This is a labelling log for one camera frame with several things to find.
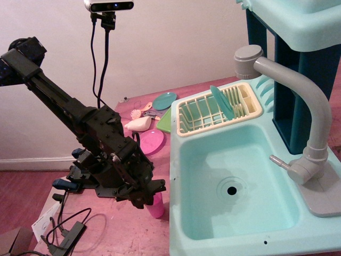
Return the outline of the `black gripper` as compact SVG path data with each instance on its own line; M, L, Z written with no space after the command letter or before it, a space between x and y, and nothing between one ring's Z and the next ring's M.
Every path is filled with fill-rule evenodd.
M125 162L114 153L111 158L124 182L114 192L117 201L129 200L137 209L144 209L144 205L154 204L157 193L166 190L164 179L151 180L153 165L142 150L137 149Z

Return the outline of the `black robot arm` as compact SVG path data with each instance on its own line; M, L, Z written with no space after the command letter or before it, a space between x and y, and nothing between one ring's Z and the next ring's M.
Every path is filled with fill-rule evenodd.
M57 189L94 189L99 197L130 201L142 209L165 191L163 179L153 179L153 164L138 138L124 135L121 118L108 106L84 106L49 78L40 65L45 48L35 37L20 38L1 56L1 85L25 84L76 136L83 149L76 155L65 180Z

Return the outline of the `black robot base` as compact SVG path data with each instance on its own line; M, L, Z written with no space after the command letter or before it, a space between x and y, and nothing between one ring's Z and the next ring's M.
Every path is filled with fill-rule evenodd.
M79 185L80 189L93 189L98 197L114 198L120 184L114 169L107 162L95 157L86 149L77 148L72 152L75 158L67 179Z

